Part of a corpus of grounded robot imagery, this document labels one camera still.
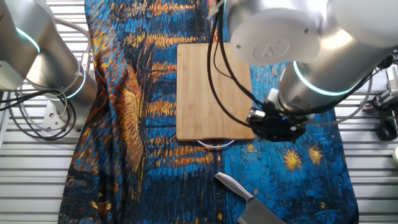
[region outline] metal table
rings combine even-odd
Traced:
[[[56,17],[87,29],[84,1],[47,0]],[[80,59],[86,39],[77,31],[57,26],[61,36]],[[364,98],[364,86],[336,107],[338,119],[352,113]],[[374,79],[373,94],[386,89],[385,74]],[[29,114],[42,123],[47,99],[26,103]],[[23,124],[17,108],[14,114]],[[358,199],[360,222],[398,224],[398,164],[391,153],[398,140],[384,143],[369,130],[378,119],[360,113],[340,125],[346,161]],[[63,186],[78,138],[55,142],[32,139],[8,117],[0,138],[0,224],[53,224],[58,220]]]

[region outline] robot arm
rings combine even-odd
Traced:
[[[77,110],[76,123],[83,125],[81,114],[90,111],[96,83],[58,34],[45,0],[0,0],[0,17],[0,88],[14,90],[28,78],[38,89],[59,90]],[[83,54],[88,64],[89,55]],[[63,111],[57,97],[46,97],[58,113]]]
[[[397,8],[395,0],[226,3],[231,43],[241,60],[251,65],[289,62],[279,90],[271,90],[265,104],[299,116],[281,113],[267,119],[263,125],[286,124],[286,135],[272,138],[294,141],[305,131],[303,115],[334,107],[397,48]]]

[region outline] bamboo cutting board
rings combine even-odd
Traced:
[[[252,100],[232,79],[217,72],[213,65],[214,47],[211,76],[217,95],[231,114],[245,121]],[[208,44],[180,44],[177,47],[177,139],[254,139],[252,130],[228,117],[214,99],[207,75],[207,48]],[[249,65],[236,58],[230,44],[225,44],[225,51],[236,78],[251,90]],[[219,49],[216,64],[222,72],[227,73]]]

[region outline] white cable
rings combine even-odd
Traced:
[[[346,120],[348,120],[348,119],[353,118],[356,114],[358,114],[358,113],[362,110],[363,106],[364,106],[364,105],[366,104],[366,102],[368,101],[369,96],[370,96],[370,94],[371,94],[371,90],[372,90],[372,81],[373,81],[373,76],[371,76],[371,77],[369,78],[369,86],[368,86],[368,90],[367,90],[367,92],[366,92],[365,99],[361,102],[361,104],[359,105],[359,107],[358,107],[353,113],[351,113],[347,118],[345,118],[345,119],[340,119],[340,120],[334,121],[334,122],[327,122],[327,123],[303,122],[303,124],[315,125],[315,126],[329,126],[329,125],[340,124],[341,122],[344,122],[344,121],[346,121]]]
[[[64,25],[64,26],[67,26],[69,28],[72,28],[72,29],[75,29],[77,31],[80,31],[84,36],[86,36],[87,39],[88,39],[88,43],[87,43],[87,48],[86,48],[86,52],[85,53],[90,53],[91,40],[90,40],[90,33],[87,30],[85,30],[81,26],[78,26],[78,25],[76,25],[76,24],[74,24],[72,22],[68,22],[68,21],[65,21],[65,20],[57,18],[57,17],[55,18],[55,22],[58,22],[61,25]]]
[[[209,12],[209,15],[207,16],[207,19],[211,19],[217,12],[218,12],[218,9],[220,8],[220,6],[222,5],[222,4],[224,4],[225,3],[225,1],[224,0],[221,0],[219,3],[217,3],[217,4],[215,4],[212,0],[210,0],[210,4],[211,4],[211,8],[210,8],[210,12]]]
[[[55,104],[52,105],[52,109],[54,110],[55,114],[58,115],[59,117],[63,116],[65,114],[65,112],[67,112],[67,108],[68,108],[68,98],[65,94],[62,94],[62,95],[65,99],[65,106],[63,107],[62,114],[58,114],[57,110],[55,109]]]
[[[230,144],[234,143],[235,140],[232,140],[232,141],[230,141],[229,143],[227,143],[227,144],[225,144],[225,145],[222,145],[222,146],[209,146],[209,145],[207,145],[207,144],[205,144],[205,143],[203,143],[203,142],[201,142],[201,141],[199,141],[199,140],[197,140],[197,142],[198,142],[199,144],[201,144],[202,146],[209,147],[209,148],[211,148],[211,149],[221,149],[221,148],[227,147],[227,146],[229,146]]]

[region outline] metal grating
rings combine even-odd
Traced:
[[[55,16],[87,29],[84,1],[47,0]],[[60,35],[80,59],[86,39],[77,31],[57,26]],[[338,119],[359,106],[359,90],[336,107]],[[374,79],[373,93],[386,89],[386,76]],[[37,97],[26,103],[29,114],[42,123],[47,100]],[[17,108],[19,122],[23,122]],[[346,161],[358,199],[360,222],[398,224],[398,164],[391,156],[398,140],[379,142],[369,130],[377,125],[374,116],[360,113],[340,125]],[[32,139],[20,132],[10,119],[0,150],[0,224],[53,224],[57,222],[67,170],[78,138],[55,142]]]

